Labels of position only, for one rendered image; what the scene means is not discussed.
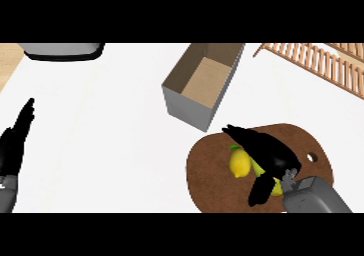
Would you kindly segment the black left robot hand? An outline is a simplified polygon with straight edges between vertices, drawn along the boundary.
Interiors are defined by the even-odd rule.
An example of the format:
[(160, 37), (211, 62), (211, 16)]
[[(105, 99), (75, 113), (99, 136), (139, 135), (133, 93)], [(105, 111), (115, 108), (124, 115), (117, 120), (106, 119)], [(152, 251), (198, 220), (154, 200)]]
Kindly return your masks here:
[(22, 164), (24, 143), (34, 119), (34, 99), (30, 98), (18, 114), (12, 127), (0, 135), (0, 177), (16, 176)]

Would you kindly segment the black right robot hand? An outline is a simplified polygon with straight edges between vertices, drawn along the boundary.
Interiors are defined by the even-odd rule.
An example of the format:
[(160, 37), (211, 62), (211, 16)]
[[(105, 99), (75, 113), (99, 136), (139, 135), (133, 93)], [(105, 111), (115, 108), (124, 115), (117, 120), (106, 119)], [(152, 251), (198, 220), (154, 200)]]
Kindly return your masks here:
[(251, 159), (264, 170), (255, 178), (250, 195), (248, 206), (261, 205), (267, 202), (275, 180), (281, 181), (282, 191), (291, 191), (295, 185), (295, 175), (301, 164), (288, 146), (269, 134), (227, 125), (222, 131), (239, 144)]

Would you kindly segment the yellow lemon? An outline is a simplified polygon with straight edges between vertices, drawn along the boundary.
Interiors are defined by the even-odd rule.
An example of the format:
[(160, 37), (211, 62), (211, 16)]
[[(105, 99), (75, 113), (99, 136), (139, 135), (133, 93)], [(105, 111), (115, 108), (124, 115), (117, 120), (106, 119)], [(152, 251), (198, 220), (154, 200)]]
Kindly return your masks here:
[(238, 145), (232, 145), (229, 150), (229, 170), (235, 178), (242, 178), (248, 175), (251, 170), (250, 156)]
[(281, 196), (282, 195), (281, 181), (278, 178), (273, 178), (273, 181), (275, 181), (275, 186), (270, 192), (270, 196)]

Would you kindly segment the round brown cutting board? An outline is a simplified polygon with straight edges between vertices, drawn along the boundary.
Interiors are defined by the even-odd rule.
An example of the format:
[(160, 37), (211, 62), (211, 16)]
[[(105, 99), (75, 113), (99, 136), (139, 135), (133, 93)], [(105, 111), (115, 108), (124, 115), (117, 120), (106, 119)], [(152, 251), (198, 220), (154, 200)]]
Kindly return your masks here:
[[(332, 169), (323, 149), (313, 136), (291, 124), (254, 127), (270, 134), (294, 151), (301, 163), (297, 179), (319, 176), (334, 183)], [(254, 172), (235, 178), (229, 171), (229, 147), (235, 141), (224, 133), (202, 137), (191, 148), (186, 159), (186, 181), (192, 201), (201, 212), (279, 213), (282, 197), (270, 196), (263, 205), (248, 206), (248, 194), (255, 180)]]

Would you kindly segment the open cardboard box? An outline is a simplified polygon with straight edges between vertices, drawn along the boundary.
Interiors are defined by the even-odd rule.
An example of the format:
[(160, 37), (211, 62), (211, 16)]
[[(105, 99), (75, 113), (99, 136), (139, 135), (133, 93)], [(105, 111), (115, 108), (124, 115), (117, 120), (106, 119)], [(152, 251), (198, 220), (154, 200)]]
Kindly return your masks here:
[(192, 43), (162, 82), (168, 114), (205, 132), (236, 71), (244, 43)]

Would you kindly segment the wooden dish rack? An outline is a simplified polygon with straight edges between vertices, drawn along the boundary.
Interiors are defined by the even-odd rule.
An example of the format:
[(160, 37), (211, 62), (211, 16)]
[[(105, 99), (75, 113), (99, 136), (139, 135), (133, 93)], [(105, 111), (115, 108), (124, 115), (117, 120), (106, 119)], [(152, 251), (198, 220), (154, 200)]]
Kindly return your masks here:
[(312, 43), (261, 43), (269, 51), (364, 100), (364, 43), (326, 43), (337, 57)]

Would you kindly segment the grey appliance with black base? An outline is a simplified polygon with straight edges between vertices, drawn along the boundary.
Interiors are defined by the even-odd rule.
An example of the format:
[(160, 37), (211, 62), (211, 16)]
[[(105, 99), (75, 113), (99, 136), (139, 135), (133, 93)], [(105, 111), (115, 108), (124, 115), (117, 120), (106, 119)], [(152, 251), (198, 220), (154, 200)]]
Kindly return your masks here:
[(103, 51), (103, 43), (19, 43), (25, 56), (37, 61), (95, 60)]

